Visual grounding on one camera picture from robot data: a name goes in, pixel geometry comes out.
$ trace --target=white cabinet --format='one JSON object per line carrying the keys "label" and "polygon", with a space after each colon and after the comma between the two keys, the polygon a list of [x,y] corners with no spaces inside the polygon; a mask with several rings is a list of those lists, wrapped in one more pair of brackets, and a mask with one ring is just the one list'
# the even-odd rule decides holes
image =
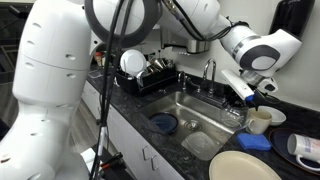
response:
{"label": "white cabinet", "polygon": [[99,96],[100,93],[88,81],[86,81],[81,97],[96,119],[100,119],[101,112]]}
{"label": "white cabinet", "polygon": [[181,175],[113,108],[110,140],[138,180],[182,180]]}

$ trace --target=sink drain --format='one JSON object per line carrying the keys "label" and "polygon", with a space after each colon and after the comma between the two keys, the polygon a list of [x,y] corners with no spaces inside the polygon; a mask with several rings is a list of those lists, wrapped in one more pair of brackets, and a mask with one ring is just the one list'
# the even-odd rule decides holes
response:
{"label": "sink drain", "polygon": [[190,120],[184,123],[184,127],[189,129],[190,131],[199,131],[201,129],[201,125],[196,120]]}

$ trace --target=kitchen sink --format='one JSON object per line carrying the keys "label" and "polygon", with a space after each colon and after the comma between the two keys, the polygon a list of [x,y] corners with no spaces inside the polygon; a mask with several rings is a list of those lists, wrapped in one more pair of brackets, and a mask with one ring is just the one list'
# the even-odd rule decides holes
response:
{"label": "kitchen sink", "polygon": [[174,115],[178,125],[170,136],[180,144],[188,135],[203,132],[219,146],[215,148],[219,150],[235,132],[220,120],[220,108],[183,92],[169,94],[142,107],[140,112],[148,118],[160,112]]}

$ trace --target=white mug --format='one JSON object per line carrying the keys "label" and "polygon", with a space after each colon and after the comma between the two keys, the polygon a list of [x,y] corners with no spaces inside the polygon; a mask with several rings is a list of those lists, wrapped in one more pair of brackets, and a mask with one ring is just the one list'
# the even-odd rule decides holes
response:
{"label": "white mug", "polygon": [[297,134],[291,134],[287,143],[288,152],[296,156],[297,162],[312,171],[320,171],[320,168],[313,168],[305,165],[300,159],[308,159],[320,164],[320,140]]}
{"label": "white mug", "polygon": [[272,116],[269,112],[260,109],[256,111],[255,108],[251,108],[246,130],[250,134],[262,134],[269,127],[271,120]]}

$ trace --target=white plate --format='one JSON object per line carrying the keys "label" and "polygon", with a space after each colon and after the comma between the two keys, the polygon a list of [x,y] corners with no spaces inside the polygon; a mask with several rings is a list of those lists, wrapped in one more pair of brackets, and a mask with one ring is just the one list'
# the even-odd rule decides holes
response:
{"label": "white plate", "polygon": [[281,180],[268,165],[238,151],[218,154],[209,167],[210,180]]}
{"label": "white plate", "polygon": [[269,107],[269,106],[259,106],[259,109],[268,111],[272,116],[272,121],[270,123],[270,126],[279,126],[284,121],[286,121],[287,117],[284,115],[281,111],[278,109]]}
{"label": "white plate", "polygon": [[122,71],[136,77],[147,68],[147,60],[140,51],[130,49],[121,56],[120,66]]}

